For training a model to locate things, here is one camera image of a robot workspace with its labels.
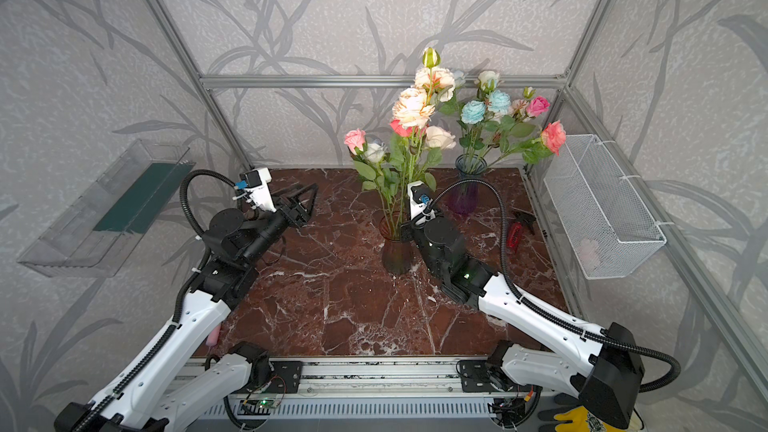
transparent acrylic box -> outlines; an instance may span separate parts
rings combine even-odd
[[[588,279],[626,277],[667,243],[597,136],[568,136],[544,184]]]
[[[167,192],[174,184],[178,187],[179,175],[194,166],[194,162],[184,159],[188,151],[186,146],[136,140],[24,251],[19,263],[49,277],[113,277],[144,236],[132,227],[137,218],[154,220],[154,216],[142,217],[142,211],[146,212],[153,198],[158,199],[158,191]],[[168,166],[141,188],[142,195],[139,202],[134,200],[129,216],[113,221],[111,226],[100,226],[108,213],[120,213],[114,210],[115,204],[156,163]],[[168,199],[162,198],[164,205]]]

blue rose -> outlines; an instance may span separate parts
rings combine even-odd
[[[462,122],[465,124],[476,124],[485,116],[485,103],[471,100],[464,105],[462,109]]]
[[[509,94],[500,90],[494,90],[489,93],[488,97],[485,98],[485,101],[488,104],[488,110],[501,114],[507,113],[509,111],[509,106],[512,104],[512,101],[509,99]]]

wallpaper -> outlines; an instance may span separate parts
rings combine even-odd
[[[235,160],[141,0],[0,0],[0,429],[53,430],[170,316],[199,245],[172,198],[113,278],[47,278],[16,260],[142,138]],[[203,219],[230,193],[203,178]]]
[[[768,347],[765,0],[618,0],[576,85]]]
[[[591,132],[568,104],[559,119],[571,133]],[[611,322],[625,326],[638,345],[672,354],[683,366],[675,382],[638,396],[636,407],[649,430],[768,430],[768,410],[690,296],[665,249],[626,278],[584,278],[543,184],[549,163],[532,169],[534,186],[553,226],[549,232],[563,253],[563,263],[558,266],[575,290],[582,314],[603,326]],[[643,364],[644,381],[658,378],[668,369],[657,360],[644,358]]]
[[[402,74],[427,45],[467,69],[562,73],[596,0],[164,0],[206,74]]]
[[[401,90],[232,89],[216,90],[215,95],[253,163],[339,167],[352,164],[343,144],[349,130],[360,128],[370,134],[366,137],[389,141],[392,104]],[[504,90],[513,99],[522,98],[522,89]],[[555,93],[552,89],[537,90],[549,101],[554,100]],[[470,100],[473,95],[474,89],[460,91],[459,99]],[[460,137],[456,120],[456,116],[436,112],[430,123]],[[533,123],[541,125],[543,121],[540,116]],[[460,153],[458,146],[444,151],[442,164],[452,165]],[[519,154],[502,163],[523,164]]]

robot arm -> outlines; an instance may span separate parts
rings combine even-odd
[[[204,374],[163,397],[195,349],[250,290],[256,260],[289,226],[302,227],[312,216],[317,184],[296,184],[270,194],[266,168],[241,178],[235,189],[243,190],[246,201],[261,209],[261,215],[245,220],[241,210],[227,208],[211,219],[200,237],[210,250],[210,260],[206,252],[200,270],[193,269],[177,297],[174,316],[89,404],[70,403],[64,408],[54,423],[57,432],[184,430],[202,410],[234,390],[255,390],[268,382],[267,352],[243,342]]]
[[[433,209],[446,191],[433,197],[423,182],[408,184],[411,221],[402,226],[401,235],[415,242],[427,269],[454,301],[499,318],[552,350],[500,344],[487,362],[494,385],[510,390],[516,384],[535,384],[565,392],[579,397],[603,422],[627,428],[638,393],[674,380],[679,373],[677,361],[655,350],[636,347],[632,333],[619,324],[606,330],[560,311],[517,288],[508,275],[496,273],[467,254],[461,233]],[[506,272],[504,205],[493,191],[502,209],[500,241],[502,270]],[[664,378],[641,387],[644,367],[640,354],[666,360],[672,369]]]

white wire basket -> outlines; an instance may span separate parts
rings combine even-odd
[[[588,279],[627,277],[667,243],[629,178],[595,135],[568,136],[544,184]]]

